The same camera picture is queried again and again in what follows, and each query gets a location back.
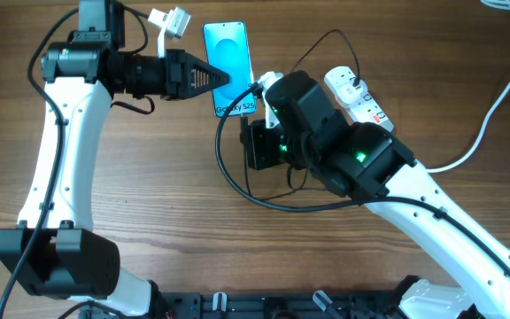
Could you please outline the turquoise screen Galaxy smartphone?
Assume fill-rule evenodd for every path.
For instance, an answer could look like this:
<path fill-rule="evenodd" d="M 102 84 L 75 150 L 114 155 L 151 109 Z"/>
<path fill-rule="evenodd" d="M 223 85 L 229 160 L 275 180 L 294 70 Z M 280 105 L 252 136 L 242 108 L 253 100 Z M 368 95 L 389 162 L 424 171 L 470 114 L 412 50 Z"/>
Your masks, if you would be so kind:
<path fill-rule="evenodd" d="M 203 25 L 207 61 L 229 75 L 229 83 L 212 91 L 214 114 L 220 118 L 253 82 L 247 28 L 243 21 Z"/>

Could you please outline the white two-socket power strip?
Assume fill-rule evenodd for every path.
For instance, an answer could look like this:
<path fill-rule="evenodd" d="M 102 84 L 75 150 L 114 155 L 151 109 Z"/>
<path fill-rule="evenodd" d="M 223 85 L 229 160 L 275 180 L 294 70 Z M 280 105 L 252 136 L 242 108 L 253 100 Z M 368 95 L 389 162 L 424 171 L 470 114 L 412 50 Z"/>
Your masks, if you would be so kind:
<path fill-rule="evenodd" d="M 353 80 L 354 86 L 357 86 L 360 81 L 363 81 L 360 80 L 357 82 L 357 75 L 348 66 L 337 66 L 329 70 L 324 76 L 324 82 L 333 95 L 335 82 L 345 79 Z M 357 104 L 350 108 L 344 108 L 344 110 L 354 122 L 371 122 L 387 129 L 389 132 L 392 132 L 394 129 L 394 125 L 387 114 L 375 102 L 373 96 L 369 92 Z"/>

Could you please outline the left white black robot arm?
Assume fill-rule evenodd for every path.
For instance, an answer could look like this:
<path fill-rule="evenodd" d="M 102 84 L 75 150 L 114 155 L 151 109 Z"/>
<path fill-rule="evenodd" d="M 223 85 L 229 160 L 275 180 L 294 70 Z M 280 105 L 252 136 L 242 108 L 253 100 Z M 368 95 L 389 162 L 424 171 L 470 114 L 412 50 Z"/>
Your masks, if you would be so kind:
<path fill-rule="evenodd" d="M 128 8 L 82 1 L 78 27 L 63 42 L 42 39 L 32 64 L 42 67 L 35 90 L 45 122 L 35 175 L 16 225 L 0 229 L 0 261 L 10 285 L 32 296 L 71 300 L 119 318 L 170 318 L 173 310 L 151 280 L 120 265 L 120 251 L 93 230 L 91 191 L 97 147 L 116 94 L 185 100 L 228 84 L 229 75 L 186 51 L 169 49 L 190 15 L 182 8 L 137 13 L 158 28 L 157 52 L 125 50 Z"/>

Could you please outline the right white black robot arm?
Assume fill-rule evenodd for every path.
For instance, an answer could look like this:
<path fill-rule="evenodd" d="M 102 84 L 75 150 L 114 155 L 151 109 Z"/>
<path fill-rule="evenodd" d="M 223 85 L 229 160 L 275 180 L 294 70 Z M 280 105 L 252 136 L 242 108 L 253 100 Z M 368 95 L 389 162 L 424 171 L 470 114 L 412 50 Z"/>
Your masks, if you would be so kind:
<path fill-rule="evenodd" d="M 410 276 L 396 292 L 408 318 L 510 318 L 510 250 L 457 205 L 389 130 L 349 123 L 307 73 L 260 76 L 266 119 L 244 142 L 251 166 L 308 170 L 341 206 L 363 205 L 408 235 L 455 281 Z"/>

